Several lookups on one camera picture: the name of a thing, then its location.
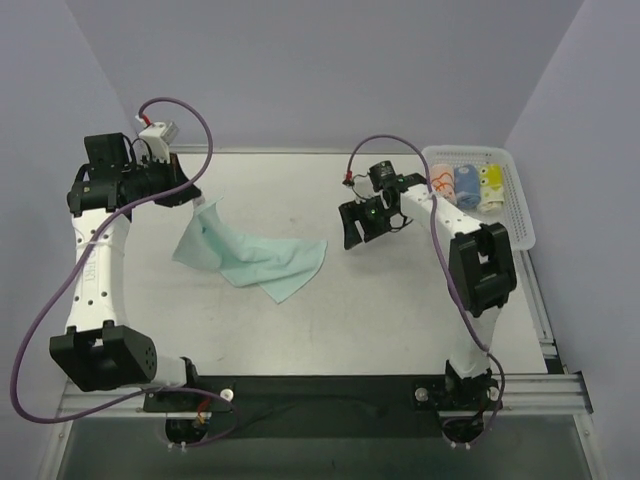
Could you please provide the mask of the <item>light green towel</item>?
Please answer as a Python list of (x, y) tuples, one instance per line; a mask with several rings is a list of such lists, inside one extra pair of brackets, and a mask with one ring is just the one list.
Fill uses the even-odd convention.
[(202, 200), (194, 204), (173, 261), (218, 273), (236, 288), (257, 285), (277, 304), (297, 293), (320, 271), (327, 241), (273, 239), (239, 232), (222, 221), (218, 203)]

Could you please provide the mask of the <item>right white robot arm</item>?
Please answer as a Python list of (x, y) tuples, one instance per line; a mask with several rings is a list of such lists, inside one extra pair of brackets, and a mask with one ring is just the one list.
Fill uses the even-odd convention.
[(421, 174), (399, 174), (389, 161), (369, 169), (368, 194), (356, 194), (338, 208), (343, 245), (350, 250), (404, 226), (430, 234), (446, 287), (463, 327), (445, 363), (445, 372), (427, 387), (419, 403), (438, 410), (486, 411), (500, 404), (500, 369), (492, 355), (498, 318), (517, 286), (507, 229), (486, 224), (458, 209)]

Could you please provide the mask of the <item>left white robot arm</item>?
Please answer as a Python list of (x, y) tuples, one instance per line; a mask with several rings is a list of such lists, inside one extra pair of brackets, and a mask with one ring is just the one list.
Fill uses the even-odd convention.
[(190, 360), (159, 353), (150, 337), (129, 325), (124, 254), (132, 216), (117, 212), (186, 183), (178, 157), (169, 149), (176, 134), (171, 123), (147, 127), (139, 135), (146, 149), (140, 160), (122, 133), (85, 137), (88, 161), (67, 195), (80, 271), (65, 332), (51, 338), (49, 353), (84, 392), (167, 387), (168, 402), (188, 412), (202, 399)]

